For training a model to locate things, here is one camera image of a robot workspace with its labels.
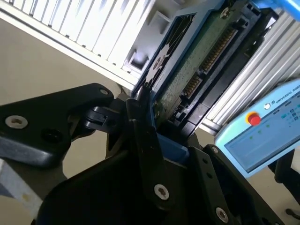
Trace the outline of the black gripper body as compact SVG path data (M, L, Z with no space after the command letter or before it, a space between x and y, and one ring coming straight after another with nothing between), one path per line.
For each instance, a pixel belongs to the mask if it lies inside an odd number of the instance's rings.
M56 186L44 199L38 225L198 225L204 216L201 191L185 168L166 163L171 177L169 211L143 194L137 163L124 151Z

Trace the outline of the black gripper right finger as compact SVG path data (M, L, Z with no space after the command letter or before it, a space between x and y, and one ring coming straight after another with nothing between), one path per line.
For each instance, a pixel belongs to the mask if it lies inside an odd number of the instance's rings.
M284 224L220 149L209 144L188 150L189 194L198 224Z

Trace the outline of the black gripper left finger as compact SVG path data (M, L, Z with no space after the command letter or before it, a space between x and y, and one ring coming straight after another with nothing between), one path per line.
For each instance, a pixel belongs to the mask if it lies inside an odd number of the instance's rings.
M146 122L149 90L120 100L103 85L87 84L0 108L0 155L27 165L61 164L72 141L100 130L117 137L111 155L127 150L138 165L142 194L169 210L168 179L154 127Z

